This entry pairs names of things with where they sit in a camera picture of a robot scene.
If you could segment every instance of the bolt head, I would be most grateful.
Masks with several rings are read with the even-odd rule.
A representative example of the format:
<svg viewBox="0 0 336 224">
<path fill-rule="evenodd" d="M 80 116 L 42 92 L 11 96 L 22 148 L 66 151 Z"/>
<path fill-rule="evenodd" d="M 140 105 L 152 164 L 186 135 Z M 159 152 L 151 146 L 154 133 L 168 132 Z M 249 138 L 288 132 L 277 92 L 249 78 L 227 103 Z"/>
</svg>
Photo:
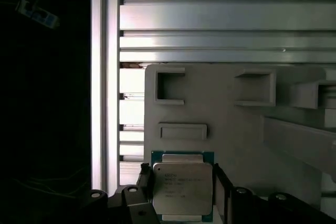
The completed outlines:
<svg viewBox="0 0 336 224">
<path fill-rule="evenodd" d="M 243 189 L 243 188 L 238 188 L 237 192 L 239 192 L 240 194 L 245 194 L 245 193 L 247 193 L 247 190 Z"/>
<path fill-rule="evenodd" d="M 286 200 L 287 197 L 285 195 L 282 194 L 278 194 L 277 196 L 275 196 L 278 200 Z"/>
<path fill-rule="evenodd" d="M 100 196 L 100 194 L 99 193 L 94 193 L 94 194 L 91 194 L 91 197 L 92 198 L 98 198 Z"/>
</svg>

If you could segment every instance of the gray plastic bracket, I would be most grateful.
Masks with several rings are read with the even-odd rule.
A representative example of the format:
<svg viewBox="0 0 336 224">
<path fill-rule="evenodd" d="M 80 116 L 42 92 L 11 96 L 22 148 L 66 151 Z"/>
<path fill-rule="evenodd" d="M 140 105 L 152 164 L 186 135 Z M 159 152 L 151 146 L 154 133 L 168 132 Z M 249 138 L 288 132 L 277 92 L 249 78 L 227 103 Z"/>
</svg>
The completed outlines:
<svg viewBox="0 0 336 224">
<path fill-rule="evenodd" d="M 206 140 L 206 124 L 159 123 L 160 139 Z"/>
<path fill-rule="evenodd" d="M 235 105 L 275 106 L 276 70 L 243 69 L 235 76 Z"/>
<path fill-rule="evenodd" d="M 160 105 L 184 105 L 184 100 L 177 100 L 177 99 L 166 99 L 162 94 L 164 89 L 164 75 L 171 75 L 171 76 L 184 76 L 185 69 L 184 68 L 158 68 L 155 71 L 155 97 L 154 97 L 154 104 Z"/>
<path fill-rule="evenodd" d="M 291 155 L 336 180 L 336 133 L 264 118 L 264 143 Z"/>
<path fill-rule="evenodd" d="M 293 85 L 291 105 L 305 109 L 336 109 L 336 81 L 320 80 Z"/>
</svg>

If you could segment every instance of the aluminum frame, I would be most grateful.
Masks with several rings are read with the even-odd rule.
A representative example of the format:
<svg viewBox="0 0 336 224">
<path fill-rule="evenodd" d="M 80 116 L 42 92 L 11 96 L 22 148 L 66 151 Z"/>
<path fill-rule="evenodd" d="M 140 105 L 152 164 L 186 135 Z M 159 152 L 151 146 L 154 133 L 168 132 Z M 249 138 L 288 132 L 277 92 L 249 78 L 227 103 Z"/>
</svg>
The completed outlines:
<svg viewBox="0 0 336 224">
<path fill-rule="evenodd" d="M 119 0 L 91 0 L 92 189 L 119 186 Z"/>
</svg>

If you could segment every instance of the intel xeon processor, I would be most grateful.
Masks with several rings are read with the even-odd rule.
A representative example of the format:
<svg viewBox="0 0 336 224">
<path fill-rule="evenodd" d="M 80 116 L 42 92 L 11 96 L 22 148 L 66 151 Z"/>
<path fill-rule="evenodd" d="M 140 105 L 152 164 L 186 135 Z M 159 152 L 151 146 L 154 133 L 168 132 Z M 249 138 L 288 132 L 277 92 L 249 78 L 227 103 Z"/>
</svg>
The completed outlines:
<svg viewBox="0 0 336 224">
<path fill-rule="evenodd" d="M 202 155 L 163 154 L 153 164 L 153 206 L 159 215 L 206 216 L 213 209 L 212 165 Z"/>
</svg>

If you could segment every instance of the gray plastic tray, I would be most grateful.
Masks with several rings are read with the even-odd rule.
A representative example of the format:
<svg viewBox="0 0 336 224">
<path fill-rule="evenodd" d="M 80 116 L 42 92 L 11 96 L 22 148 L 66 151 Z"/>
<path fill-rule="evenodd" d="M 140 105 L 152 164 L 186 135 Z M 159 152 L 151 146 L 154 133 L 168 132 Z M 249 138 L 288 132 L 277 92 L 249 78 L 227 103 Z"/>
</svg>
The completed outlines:
<svg viewBox="0 0 336 224">
<path fill-rule="evenodd" d="M 182 69 L 183 75 L 170 78 L 168 74 L 159 84 L 164 85 L 160 100 L 183 103 L 158 103 L 157 73 L 167 70 L 174 73 Z M 235 105 L 240 92 L 236 89 L 237 73 L 248 69 L 264 69 L 276 75 L 276 97 L 267 104 Z M 234 185 L 248 187 L 260 196 L 284 191 L 318 205 L 321 172 L 264 145 L 262 115 L 308 126 L 323 126 L 324 111 L 292 108 L 290 90 L 295 83 L 323 80 L 325 75 L 322 68 L 316 67 L 205 63 L 148 66 L 145 74 L 144 160 L 151 162 L 152 151 L 215 152 L 215 162 Z M 270 102 L 276 102 L 276 106 L 269 106 Z M 178 125 L 165 132 L 169 140 L 162 137 L 163 124 Z M 190 124 L 206 125 L 206 128 L 188 127 Z"/>
</svg>

